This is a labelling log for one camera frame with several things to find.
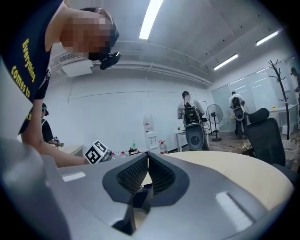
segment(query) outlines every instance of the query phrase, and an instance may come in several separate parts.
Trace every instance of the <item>beige tabletop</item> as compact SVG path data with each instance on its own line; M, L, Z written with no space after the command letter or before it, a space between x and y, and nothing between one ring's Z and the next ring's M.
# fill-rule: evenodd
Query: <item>beige tabletop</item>
M220 151L190 151L168 154L217 170L254 195L268 210L287 200L294 188L277 168L259 159ZM151 183L147 174L144 184Z

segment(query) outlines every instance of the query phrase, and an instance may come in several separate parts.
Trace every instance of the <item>navy t-shirt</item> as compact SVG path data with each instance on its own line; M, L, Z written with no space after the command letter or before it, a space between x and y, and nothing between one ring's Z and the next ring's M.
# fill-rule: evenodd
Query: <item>navy t-shirt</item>
M42 119L42 133L44 142L49 142L53 139L52 131L47 120Z
M19 91L33 103L43 99L48 87L44 81L49 64L50 51L45 51L45 33L49 22L62 0L34 1L34 9L22 21L11 26L9 41L1 55L4 64ZM31 119L28 113L20 133L24 132Z

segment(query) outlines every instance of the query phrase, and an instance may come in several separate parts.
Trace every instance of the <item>person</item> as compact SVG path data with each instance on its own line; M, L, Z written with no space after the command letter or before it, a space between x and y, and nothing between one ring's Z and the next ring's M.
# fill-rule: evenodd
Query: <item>person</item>
M297 77L298 87L295 88L295 92L299 93L299 95L298 95L298 103L299 103L299 106L300 106L300 74L297 73L297 71L296 71L296 69L294 67L292 67L291 68L291 75L294 75L295 77Z
M90 60L105 55L119 37L110 14L96 7L72 9L63 0L32 1L28 11L19 11L2 30L6 34L0 56L0 102L10 111L0 116L0 137L21 133L23 143L53 157L58 167L87 164L85 158L43 141L41 109L49 83L45 73L55 43Z
M43 140L45 143L53 144L55 146L60 146L60 142L54 140L52 131L50 128L50 125L46 119L44 119L45 116L49 115L47 111L47 106L45 103L43 103L42 107L42 134L43 134Z
M183 119L182 115L184 114L184 99L185 99L186 96L189 96L189 95L190 94L189 94L188 91L184 91L182 93L183 100L179 103L179 105L177 107L177 118L178 119ZM205 114L205 111L203 110L201 104L196 99L194 99L193 105L197 108L200 117L202 117ZM208 147L208 144L206 142L206 138L205 137L204 137L204 142L203 142L202 150L203 151L209 151L210 150L209 147Z
M232 105L232 103L233 103L233 98L239 98L239 99L240 99L242 110L243 110L243 112L245 113L245 110L244 110L245 100L243 99L243 97L242 97L240 94L236 93L235 91L233 91L233 92L231 93L231 97L229 98L229 107L230 107L231 109L233 109L233 105ZM247 137L246 137L247 118L246 118L246 115L245 115L245 114L244 114L244 118L243 118L242 121L237 121L237 120L235 119L235 123L236 123L236 125L237 125L237 130L238 130L238 136L239 136L240 139L243 138L242 122L243 122L243 127L244 127L244 138L247 138Z

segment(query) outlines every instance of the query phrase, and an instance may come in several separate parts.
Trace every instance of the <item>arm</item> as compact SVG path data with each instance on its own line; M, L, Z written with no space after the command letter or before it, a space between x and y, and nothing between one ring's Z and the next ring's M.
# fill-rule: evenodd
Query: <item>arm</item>
M41 109L43 100L34 100L32 117L27 129L22 134L22 141L34 147L40 154L49 155L54 158L58 167L76 166L87 164L85 158L76 157L57 150L53 146L43 141L41 125Z
M70 1L71 1L71 0L64 0L65 5L66 5L68 8L70 7Z
M202 117L205 114L205 111L203 110L201 104L197 100L194 100L194 105L197 107L200 117Z
M179 103L178 108L177 108L177 118L182 119L182 108L183 104Z
M49 140L47 141L48 144L52 144L52 145L56 145L56 146L59 146L60 145L60 142L58 141L55 141L55 140Z
M232 97L229 98L229 107L233 109L233 107L232 107Z

